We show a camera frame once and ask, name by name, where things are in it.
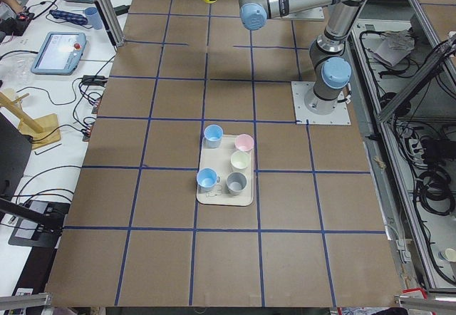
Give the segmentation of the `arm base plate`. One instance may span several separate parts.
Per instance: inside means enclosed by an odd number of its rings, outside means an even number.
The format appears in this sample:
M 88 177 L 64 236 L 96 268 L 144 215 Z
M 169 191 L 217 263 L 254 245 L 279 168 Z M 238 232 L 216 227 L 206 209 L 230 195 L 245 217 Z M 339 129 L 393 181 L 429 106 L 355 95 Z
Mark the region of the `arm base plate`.
M 314 94 L 313 81 L 292 81 L 294 114 L 299 125 L 351 125 L 350 96 L 340 90 L 335 100 L 321 100 Z

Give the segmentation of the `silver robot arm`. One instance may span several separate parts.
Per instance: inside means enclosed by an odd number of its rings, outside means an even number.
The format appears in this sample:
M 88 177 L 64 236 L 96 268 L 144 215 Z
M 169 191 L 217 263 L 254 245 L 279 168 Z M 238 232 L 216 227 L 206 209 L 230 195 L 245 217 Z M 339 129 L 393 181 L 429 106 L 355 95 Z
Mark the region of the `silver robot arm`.
M 311 9 L 328 9 L 329 18 L 322 32 L 309 46 L 316 80 L 304 97 L 306 108 L 318 115 L 329 115 L 334 111 L 341 91 L 351 79 L 351 67 L 342 55 L 346 39 L 366 2 L 367 0 L 238 0 L 240 19 L 250 31 L 263 28 L 269 19 L 284 19 Z

